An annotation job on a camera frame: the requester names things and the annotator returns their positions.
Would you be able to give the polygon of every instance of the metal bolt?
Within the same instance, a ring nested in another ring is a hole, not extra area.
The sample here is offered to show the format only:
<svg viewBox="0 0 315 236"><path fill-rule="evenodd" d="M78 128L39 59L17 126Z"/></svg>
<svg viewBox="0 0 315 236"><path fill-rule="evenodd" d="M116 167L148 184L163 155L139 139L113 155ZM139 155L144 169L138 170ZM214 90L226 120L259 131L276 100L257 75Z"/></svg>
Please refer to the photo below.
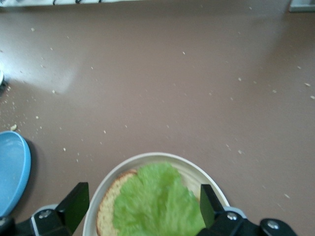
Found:
<svg viewBox="0 0 315 236"><path fill-rule="evenodd" d="M230 219L230 220L237 220L237 215L233 212L229 212L227 214L227 217Z"/></svg>
<svg viewBox="0 0 315 236"><path fill-rule="evenodd" d="M5 224L5 221L6 221L6 218L3 217L3 218L0 220L0 226L4 225L4 224Z"/></svg>
<svg viewBox="0 0 315 236"><path fill-rule="evenodd" d="M276 221L273 221L273 220L268 220L267 221L267 225L273 230L278 230L280 228L279 224Z"/></svg>
<svg viewBox="0 0 315 236"><path fill-rule="evenodd" d="M51 210L42 210L38 216L39 219L46 218L51 213Z"/></svg>

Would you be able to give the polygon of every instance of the blue plate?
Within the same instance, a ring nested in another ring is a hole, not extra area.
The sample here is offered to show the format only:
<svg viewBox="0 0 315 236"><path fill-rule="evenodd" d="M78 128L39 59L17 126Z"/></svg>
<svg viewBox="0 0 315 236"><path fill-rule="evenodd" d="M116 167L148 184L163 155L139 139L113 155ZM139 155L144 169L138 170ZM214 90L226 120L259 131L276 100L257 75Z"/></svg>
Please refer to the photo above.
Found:
<svg viewBox="0 0 315 236"><path fill-rule="evenodd" d="M21 198L31 170L29 146L13 131L0 133L0 216L8 215Z"/></svg>

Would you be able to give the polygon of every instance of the sandwich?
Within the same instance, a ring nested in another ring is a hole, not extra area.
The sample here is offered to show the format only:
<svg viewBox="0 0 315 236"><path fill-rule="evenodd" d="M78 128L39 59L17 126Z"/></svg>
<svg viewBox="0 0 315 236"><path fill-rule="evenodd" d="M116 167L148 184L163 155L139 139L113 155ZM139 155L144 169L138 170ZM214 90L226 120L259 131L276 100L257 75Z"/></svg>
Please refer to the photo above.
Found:
<svg viewBox="0 0 315 236"><path fill-rule="evenodd" d="M118 176L96 216L98 236L194 236L204 227L198 199L169 163Z"/></svg>

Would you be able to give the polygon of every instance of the bread slice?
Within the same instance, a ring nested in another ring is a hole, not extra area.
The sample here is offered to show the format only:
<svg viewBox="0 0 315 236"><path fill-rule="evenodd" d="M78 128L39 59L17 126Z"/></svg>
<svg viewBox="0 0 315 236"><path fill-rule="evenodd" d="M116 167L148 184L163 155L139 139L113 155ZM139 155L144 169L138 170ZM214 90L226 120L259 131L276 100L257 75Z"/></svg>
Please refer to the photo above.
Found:
<svg viewBox="0 0 315 236"><path fill-rule="evenodd" d="M119 175L107 189L97 211L96 232L98 236L117 236L118 231L114 228L114 202L120 194L123 184L132 176L136 170L129 170Z"/></svg>

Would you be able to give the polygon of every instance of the green lettuce leaf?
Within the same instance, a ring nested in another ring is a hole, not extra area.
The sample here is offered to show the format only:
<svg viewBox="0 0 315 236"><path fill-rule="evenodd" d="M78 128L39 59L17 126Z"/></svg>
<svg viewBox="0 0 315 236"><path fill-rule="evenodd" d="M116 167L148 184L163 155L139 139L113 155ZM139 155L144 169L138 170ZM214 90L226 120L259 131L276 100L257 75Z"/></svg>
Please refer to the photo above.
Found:
<svg viewBox="0 0 315 236"><path fill-rule="evenodd" d="M140 168L114 204L118 236L194 236L205 227L199 202L169 163Z"/></svg>

